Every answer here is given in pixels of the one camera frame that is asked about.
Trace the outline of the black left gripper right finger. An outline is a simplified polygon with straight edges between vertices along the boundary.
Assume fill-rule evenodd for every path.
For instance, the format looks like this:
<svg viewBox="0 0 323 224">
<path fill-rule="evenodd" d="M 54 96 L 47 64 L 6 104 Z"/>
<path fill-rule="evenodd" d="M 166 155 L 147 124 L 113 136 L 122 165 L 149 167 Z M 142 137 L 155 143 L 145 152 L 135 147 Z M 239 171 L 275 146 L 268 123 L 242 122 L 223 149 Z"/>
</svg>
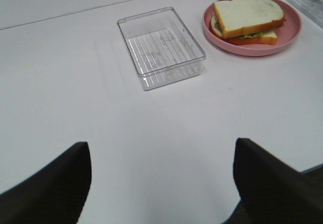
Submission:
<svg viewBox="0 0 323 224">
<path fill-rule="evenodd" d="M 233 177 L 252 223 L 322 223 L 322 182 L 250 139 L 236 141 Z"/>
</svg>

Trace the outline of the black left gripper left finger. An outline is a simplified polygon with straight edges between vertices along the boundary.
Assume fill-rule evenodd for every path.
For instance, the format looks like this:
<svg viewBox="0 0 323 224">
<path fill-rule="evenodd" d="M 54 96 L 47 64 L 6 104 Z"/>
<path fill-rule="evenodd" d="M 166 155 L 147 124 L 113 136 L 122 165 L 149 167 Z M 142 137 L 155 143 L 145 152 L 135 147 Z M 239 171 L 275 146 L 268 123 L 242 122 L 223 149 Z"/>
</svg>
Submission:
<svg viewBox="0 0 323 224">
<path fill-rule="evenodd" d="M 77 223 L 91 185 L 87 142 L 77 142 L 1 194 L 1 223 Z"/>
</svg>

